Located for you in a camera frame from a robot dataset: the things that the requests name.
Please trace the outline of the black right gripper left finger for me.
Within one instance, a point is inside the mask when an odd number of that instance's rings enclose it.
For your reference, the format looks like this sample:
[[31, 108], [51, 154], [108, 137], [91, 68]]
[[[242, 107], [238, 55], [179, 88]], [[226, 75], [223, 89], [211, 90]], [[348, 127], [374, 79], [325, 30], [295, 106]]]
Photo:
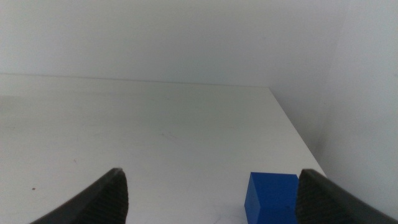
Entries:
[[126, 175], [121, 168], [112, 168], [82, 192], [32, 223], [125, 223], [128, 208]]

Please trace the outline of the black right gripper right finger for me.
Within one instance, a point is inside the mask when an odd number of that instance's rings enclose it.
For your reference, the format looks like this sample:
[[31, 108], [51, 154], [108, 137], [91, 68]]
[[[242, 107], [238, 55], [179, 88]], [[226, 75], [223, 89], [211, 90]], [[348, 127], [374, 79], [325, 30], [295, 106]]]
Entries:
[[295, 216], [298, 223], [397, 224], [313, 169], [300, 173]]

